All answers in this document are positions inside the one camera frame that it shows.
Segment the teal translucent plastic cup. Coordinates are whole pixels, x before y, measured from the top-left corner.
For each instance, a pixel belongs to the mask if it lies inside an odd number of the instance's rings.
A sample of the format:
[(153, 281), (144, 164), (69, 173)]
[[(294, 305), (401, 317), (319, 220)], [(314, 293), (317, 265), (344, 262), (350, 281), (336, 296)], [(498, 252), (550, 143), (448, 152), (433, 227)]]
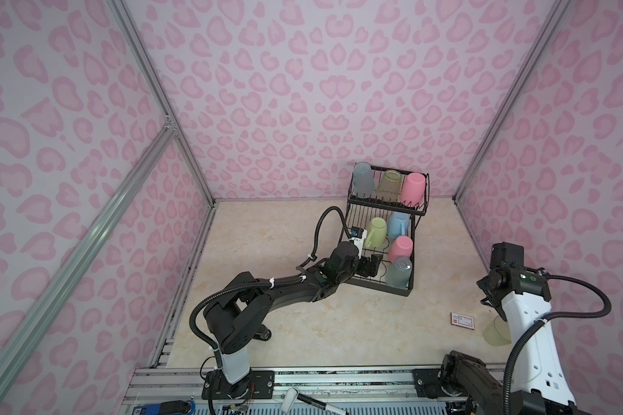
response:
[(389, 266), (385, 274), (385, 283), (396, 289), (406, 290), (413, 271), (413, 263), (409, 258), (398, 257)]

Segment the pale green ceramic mug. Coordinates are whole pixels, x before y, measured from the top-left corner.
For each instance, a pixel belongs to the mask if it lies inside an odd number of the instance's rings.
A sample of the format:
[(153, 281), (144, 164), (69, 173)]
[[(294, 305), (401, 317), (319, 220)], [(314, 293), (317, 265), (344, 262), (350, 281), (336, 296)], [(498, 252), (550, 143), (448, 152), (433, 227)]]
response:
[(382, 217), (373, 218), (366, 231), (365, 249), (379, 249), (387, 240), (387, 222)]

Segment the pink plastic cup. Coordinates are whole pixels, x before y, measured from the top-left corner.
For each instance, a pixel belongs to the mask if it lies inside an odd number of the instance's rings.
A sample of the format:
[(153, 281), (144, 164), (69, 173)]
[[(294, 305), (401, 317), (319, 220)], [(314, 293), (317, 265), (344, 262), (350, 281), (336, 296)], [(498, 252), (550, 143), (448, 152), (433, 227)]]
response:
[(422, 173), (410, 173), (403, 182), (400, 202), (405, 207), (417, 209), (422, 205), (427, 187), (427, 178)]
[(388, 252), (389, 261), (394, 263), (399, 258), (409, 259), (413, 254), (415, 244), (406, 235), (397, 237)]

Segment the pale yellow translucent cup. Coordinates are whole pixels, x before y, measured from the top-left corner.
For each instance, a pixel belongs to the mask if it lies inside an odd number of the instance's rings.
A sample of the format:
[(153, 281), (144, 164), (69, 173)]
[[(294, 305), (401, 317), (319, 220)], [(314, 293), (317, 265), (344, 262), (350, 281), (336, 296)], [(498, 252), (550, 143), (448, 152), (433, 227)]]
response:
[(485, 341), (494, 347), (506, 346), (512, 343), (508, 323), (496, 316), (483, 331)]

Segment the light blue ceramic mug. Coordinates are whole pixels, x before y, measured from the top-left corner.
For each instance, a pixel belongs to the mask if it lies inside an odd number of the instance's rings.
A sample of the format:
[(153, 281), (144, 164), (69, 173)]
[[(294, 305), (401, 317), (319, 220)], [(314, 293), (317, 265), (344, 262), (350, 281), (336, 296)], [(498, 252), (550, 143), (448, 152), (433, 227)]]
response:
[(402, 212), (394, 212), (387, 223), (387, 236), (396, 240), (401, 236), (408, 236), (410, 215)]

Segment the pale teal cup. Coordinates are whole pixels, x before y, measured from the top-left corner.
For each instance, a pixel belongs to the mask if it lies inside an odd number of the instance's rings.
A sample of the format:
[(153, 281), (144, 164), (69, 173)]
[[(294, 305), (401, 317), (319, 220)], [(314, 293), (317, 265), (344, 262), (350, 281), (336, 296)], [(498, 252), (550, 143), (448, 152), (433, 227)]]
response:
[(355, 164), (352, 173), (352, 195), (360, 199), (370, 199), (375, 191), (372, 167), (367, 162)]

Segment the green translucent plastic cup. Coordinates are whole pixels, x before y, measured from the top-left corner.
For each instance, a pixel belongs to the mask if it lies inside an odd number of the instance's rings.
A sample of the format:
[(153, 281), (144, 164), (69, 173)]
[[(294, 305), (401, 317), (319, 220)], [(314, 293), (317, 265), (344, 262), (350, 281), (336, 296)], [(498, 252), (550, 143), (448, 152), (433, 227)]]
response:
[(403, 175), (393, 169), (388, 169), (382, 173), (377, 186), (377, 200), (383, 202), (397, 202), (401, 191)]

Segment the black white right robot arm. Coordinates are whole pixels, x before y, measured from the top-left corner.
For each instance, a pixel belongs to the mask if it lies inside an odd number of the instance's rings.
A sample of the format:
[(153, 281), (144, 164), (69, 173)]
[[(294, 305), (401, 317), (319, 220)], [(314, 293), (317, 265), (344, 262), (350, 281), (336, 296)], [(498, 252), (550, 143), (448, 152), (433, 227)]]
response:
[(438, 375), (441, 391), (449, 396), (467, 393), (469, 414), (578, 414), (580, 409), (563, 374), (554, 338), (556, 319), (598, 319), (612, 311), (608, 296), (577, 278), (568, 282), (592, 291), (602, 301), (598, 311), (552, 311), (549, 282), (544, 269), (513, 262), (491, 268), (478, 282), (486, 294), (483, 304), (508, 324), (512, 350), (502, 380), (478, 358), (452, 351)]

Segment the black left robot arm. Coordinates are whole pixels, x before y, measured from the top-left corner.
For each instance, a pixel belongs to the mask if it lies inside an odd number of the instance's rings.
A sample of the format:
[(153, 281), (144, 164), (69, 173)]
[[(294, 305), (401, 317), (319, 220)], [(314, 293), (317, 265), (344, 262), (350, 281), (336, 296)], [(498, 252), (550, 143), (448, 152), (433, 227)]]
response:
[(252, 372), (247, 345), (272, 337), (264, 325), (270, 312), (324, 300), (355, 276), (374, 277), (382, 258), (382, 254), (364, 257), (354, 242), (342, 241), (328, 258), (298, 266), (293, 276), (263, 279), (244, 271), (194, 307), (190, 330), (212, 349), (217, 361), (214, 375), (230, 386), (242, 386)]

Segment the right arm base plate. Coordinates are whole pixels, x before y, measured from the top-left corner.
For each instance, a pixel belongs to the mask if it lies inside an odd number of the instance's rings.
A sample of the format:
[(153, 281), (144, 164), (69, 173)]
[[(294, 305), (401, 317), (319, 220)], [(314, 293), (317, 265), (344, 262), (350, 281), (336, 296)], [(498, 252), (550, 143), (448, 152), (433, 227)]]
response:
[(446, 397), (442, 390), (439, 368), (417, 368), (412, 371), (416, 396), (438, 399)]

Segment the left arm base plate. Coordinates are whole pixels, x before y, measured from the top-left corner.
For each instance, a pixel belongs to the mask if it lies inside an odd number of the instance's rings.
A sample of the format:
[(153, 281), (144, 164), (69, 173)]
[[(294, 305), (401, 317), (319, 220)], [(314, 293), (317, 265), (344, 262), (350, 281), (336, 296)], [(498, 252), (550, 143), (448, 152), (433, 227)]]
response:
[(220, 369), (207, 373), (202, 398), (219, 400), (272, 399), (275, 372), (250, 370), (245, 378), (231, 384)]

